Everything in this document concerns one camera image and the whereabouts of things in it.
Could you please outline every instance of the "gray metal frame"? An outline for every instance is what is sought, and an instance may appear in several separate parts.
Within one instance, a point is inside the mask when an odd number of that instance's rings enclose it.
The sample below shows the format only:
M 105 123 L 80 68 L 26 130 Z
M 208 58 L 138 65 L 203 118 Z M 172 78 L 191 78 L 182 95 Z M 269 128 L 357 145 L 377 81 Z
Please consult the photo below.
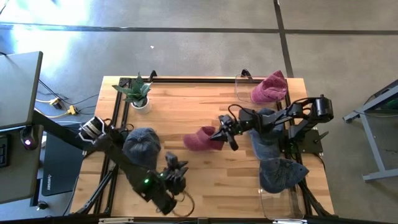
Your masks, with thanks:
M 365 181 L 398 176 L 398 169 L 386 170 L 386 168 L 384 167 L 383 161 L 381 160 L 381 156 L 379 153 L 379 148 L 377 147 L 376 141 L 374 140 L 374 135 L 371 131 L 371 127 L 367 119 L 367 115 L 365 115 L 367 110 L 373 110 L 375 108 L 378 108 L 384 105 L 385 103 L 393 100 L 394 98 L 398 98 L 398 85 L 386 91 L 385 93 L 377 96 L 375 99 L 369 101 L 368 103 L 356 109 L 349 115 L 343 117 L 343 120 L 346 123 L 350 123 L 352 122 L 352 120 L 356 118 L 361 118 L 363 128 L 365 130 L 366 136 L 368 137 L 369 144 L 371 145 L 373 156 L 374 159 L 376 160 L 379 172 L 374 172 L 368 175 L 364 175 L 363 179 Z

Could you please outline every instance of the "desk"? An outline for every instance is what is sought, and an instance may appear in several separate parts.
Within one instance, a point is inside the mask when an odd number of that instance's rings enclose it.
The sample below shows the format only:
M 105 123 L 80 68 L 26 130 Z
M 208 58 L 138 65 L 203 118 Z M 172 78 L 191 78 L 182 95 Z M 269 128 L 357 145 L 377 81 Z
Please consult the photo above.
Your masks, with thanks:
M 96 116 L 103 119 L 112 117 L 116 99 L 116 90 L 112 85 L 119 83 L 119 79 L 120 77 L 104 77 Z M 287 81 L 292 101 L 307 97 L 302 78 L 288 78 Z M 237 151 L 232 151 L 225 144 L 222 151 L 191 152 L 182 143 L 184 134 L 195 133 L 201 126 L 218 127 L 217 117 L 228 114 L 227 107 L 230 104 L 237 103 L 256 110 L 262 107 L 276 110 L 276 104 L 273 103 L 259 106 L 239 101 L 234 88 L 235 84 L 231 83 L 153 83 L 149 92 L 151 112 L 141 115 L 132 108 L 129 110 L 127 123 L 136 128 L 154 128 L 160 137 L 162 150 L 157 163 L 158 170 L 166 165 L 164 156 L 167 151 L 176 154 L 181 161 L 189 161 L 189 170 L 185 176 L 186 190 L 193 196 L 196 204 L 192 217 L 264 217 L 259 196 L 259 161 L 253 154 L 248 133 L 236 137 L 239 144 Z M 239 108 L 232 109 L 237 114 Z M 123 106 L 119 112 L 118 126 L 122 113 Z M 312 154 L 303 154 L 302 157 L 304 165 L 310 170 L 306 178 L 308 188 L 324 208 L 333 213 L 322 163 Z M 104 154 L 96 152 L 83 161 L 71 212 L 81 208 L 97 187 L 103 159 Z M 287 217 L 292 213 L 288 191 L 263 194 L 265 214 L 270 214 L 267 215 L 268 218 Z M 108 190 L 105 189 L 104 192 L 103 205 L 106 203 Z M 304 211 L 302 198 L 298 196 L 298 199 L 301 210 Z M 186 199 L 178 203 L 175 210 L 184 214 L 190 209 L 190 202 Z M 152 202 L 146 203 L 136 195 L 123 172 L 119 171 L 112 216 L 162 217 L 162 214 L 156 213 Z

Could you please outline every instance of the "white pot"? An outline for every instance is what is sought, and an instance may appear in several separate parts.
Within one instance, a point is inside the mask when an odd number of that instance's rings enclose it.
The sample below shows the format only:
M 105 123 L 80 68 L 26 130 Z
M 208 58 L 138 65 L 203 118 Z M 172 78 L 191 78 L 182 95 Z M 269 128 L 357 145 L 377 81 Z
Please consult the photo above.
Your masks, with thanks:
M 147 114 L 147 113 L 150 112 L 150 109 L 152 108 L 152 104 L 150 103 L 149 98 L 148 98 L 147 104 L 145 106 L 143 106 L 143 107 L 140 107 L 140 108 L 134 106 L 133 103 L 130 103 L 130 104 L 137 111 L 137 113 L 139 113 L 139 114 Z

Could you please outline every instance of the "green plant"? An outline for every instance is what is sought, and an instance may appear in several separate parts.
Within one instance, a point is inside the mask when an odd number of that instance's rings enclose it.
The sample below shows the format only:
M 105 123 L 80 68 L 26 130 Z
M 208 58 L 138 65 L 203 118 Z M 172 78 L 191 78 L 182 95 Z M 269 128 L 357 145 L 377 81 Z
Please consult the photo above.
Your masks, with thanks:
M 141 75 L 138 73 L 138 77 L 132 81 L 131 88 L 123 88 L 118 85 L 113 85 L 112 87 L 126 94 L 126 99 L 124 101 L 133 103 L 136 107 L 143 107 L 148 102 L 147 95 L 150 90 L 150 85 L 152 83 L 144 83 Z

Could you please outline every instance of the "pink cloth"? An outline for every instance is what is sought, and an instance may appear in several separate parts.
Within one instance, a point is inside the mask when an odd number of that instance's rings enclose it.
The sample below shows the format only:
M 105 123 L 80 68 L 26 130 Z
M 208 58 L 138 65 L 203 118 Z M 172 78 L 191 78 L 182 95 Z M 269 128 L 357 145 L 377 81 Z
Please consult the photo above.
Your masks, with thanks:
M 221 150 L 224 142 L 212 141 L 210 137 L 216 132 L 212 126 L 204 126 L 195 134 L 186 134 L 183 137 L 184 146 L 191 151 L 206 151 L 211 149 Z
M 250 94 L 254 103 L 272 103 L 283 99 L 287 92 L 287 83 L 280 70 L 263 80 Z

